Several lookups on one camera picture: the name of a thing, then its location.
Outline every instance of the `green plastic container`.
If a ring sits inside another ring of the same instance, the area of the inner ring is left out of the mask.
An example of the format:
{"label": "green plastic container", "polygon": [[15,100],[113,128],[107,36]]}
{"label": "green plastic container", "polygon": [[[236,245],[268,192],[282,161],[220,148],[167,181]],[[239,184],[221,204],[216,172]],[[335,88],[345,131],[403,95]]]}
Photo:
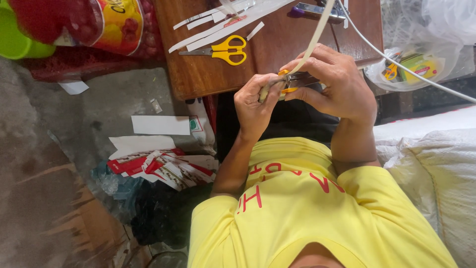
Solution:
{"label": "green plastic container", "polygon": [[46,45],[24,36],[17,27],[15,13],[5,0],[0,0],[0,56],[11,60],[46,58],[56,46]]}

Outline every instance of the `yellow scissors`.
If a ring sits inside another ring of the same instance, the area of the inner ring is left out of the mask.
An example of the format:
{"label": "yellow scissors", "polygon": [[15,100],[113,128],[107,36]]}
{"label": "yellow scissors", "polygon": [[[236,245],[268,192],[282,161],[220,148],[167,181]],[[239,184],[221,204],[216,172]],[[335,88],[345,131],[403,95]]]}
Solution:
{"label": "yellow scissors", "polygon": [[[243,44],[241,46],[230,46],[230,41],[234,38],[240,39]],[[211,56],[212,58],[220,58],[228,64],[236,66],[242,64],[246,60],[246,53],[242,51],[242,49],[246,46],[246,41],[243,39],[243,37],[239,35],[231,35],[228,37],[223,43],[219,45],[214,45],[211,46],[211,48],[206,48],[206,49],[198,49],[198,50],[192,50],[192,51],[180,51],[179,55],[206,55],[206,56]],[[228,52],[230,49],[236,49],[236,52]],[[240,60],[239,62],[232,62],[230,60],[230,56],[232,55],[243,55],[243,59]]]}

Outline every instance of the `finger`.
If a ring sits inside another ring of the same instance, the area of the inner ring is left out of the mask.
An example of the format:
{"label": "finger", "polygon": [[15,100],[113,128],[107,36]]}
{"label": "finger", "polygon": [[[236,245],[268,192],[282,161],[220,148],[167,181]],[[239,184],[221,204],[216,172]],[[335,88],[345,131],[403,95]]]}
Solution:
{"label": "finger", "polygon": [[[302,52],[301,54],[299,54],[299,56],[296,57],[296,59],[302,59],[305,53],[305,51]],[[314,47],[314,50],[311,52],[310,57],[316,58],[329,64],[335,64],[335,58],[339,55],[339,52],[333,50],[328,46],[318,43]]]}
{"label": "finger", "polygon": [[[296,67],[301,60],[293,60],[289,62],[288,64],[284,65],[281,67],[282,70],[292,70],[294,67]],[[300,72],[308,72],[310,75],[320,79],[320,80],[326,80],[326,78],[330,78],[333,75],[332,69],[334,66],[331,64],[325,63],[323,61],[320,61],[316,58],[309,58],[306,60],[304,65],[301,66],[299,69]]]}
{"label": "finger", "polygon": [[285,101],[294,99],[302,100],[322,113],[326,113],[331,106],[331,102],[326,96],[308,87],[300,87],[284,96]]}
{"label": "finger", "polygon": [[268,112],[272,112],[278,99],[281,96],[281,90],[284,89],[284,82],[274,84],[268,91],[266,99],[263,101],[262,107]]}
{"label": "finger", "polygon": [[242,93],[249,93],[251,95],[257,95],[259,90],[264,87],[269,79],[273,76],[277,76],[275,73],[268,74],[255,74],[240,90]]}

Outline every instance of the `person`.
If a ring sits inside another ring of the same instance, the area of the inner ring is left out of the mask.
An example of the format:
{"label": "person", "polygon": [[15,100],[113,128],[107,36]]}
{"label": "person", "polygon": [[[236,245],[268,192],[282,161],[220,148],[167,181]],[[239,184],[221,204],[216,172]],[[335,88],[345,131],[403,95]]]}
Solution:
{"label": "person", "polygon": [[327,87],[299,88],[278,102],[275,86],[259,103],[276,75],[255,75],[234,105],[219,98],[222,163],[210,199],[192,214],[188,267],[456,268],[380,167],[377,104],[353,58],[318,44],[300,71]]}

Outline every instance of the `barcode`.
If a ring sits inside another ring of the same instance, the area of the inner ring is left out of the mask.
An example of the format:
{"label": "barcode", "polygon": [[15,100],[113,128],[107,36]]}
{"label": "barcode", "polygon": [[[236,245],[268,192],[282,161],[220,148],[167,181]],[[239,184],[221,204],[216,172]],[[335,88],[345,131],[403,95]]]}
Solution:
{"label": "barcode", "polygon": [[185,23],[189,23],[189,22],[194,21],[196,19],[200,19],[201,17],[202,17],[202,14],[198,14],[197,16],[193,16],[191,18],[186,19]]}

